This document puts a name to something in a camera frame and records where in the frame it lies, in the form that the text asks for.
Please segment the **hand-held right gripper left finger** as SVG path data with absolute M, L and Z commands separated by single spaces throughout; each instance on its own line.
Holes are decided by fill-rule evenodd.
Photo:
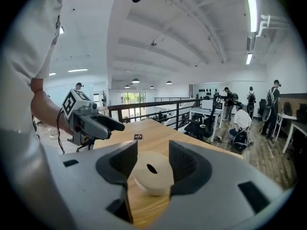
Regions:
M 138 144 L 116 145 L 59 155 L 47 150 L 52 178 L 72 219 L 72 230 L 133 230 L 128 178 Z

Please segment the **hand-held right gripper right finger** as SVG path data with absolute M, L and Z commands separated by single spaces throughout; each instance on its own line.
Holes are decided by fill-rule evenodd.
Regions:
M 235 156 L 170 141 L 174 185 L 155 230 L 258 230 L 284 206 L 292 189 Z

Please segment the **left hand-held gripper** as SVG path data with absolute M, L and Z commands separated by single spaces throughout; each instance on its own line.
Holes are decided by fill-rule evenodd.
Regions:
M 97 114 L 97 104 L 82 91 L 70 89 L 62 103 L 62 111 L 67 118 L 72 138 L 67 141 L 78 146 L 77 151 L 82 148 L 90 150 L 96 139 L 109 139 L 111 131 L 123 131 L 123 123 L 106 115 Z

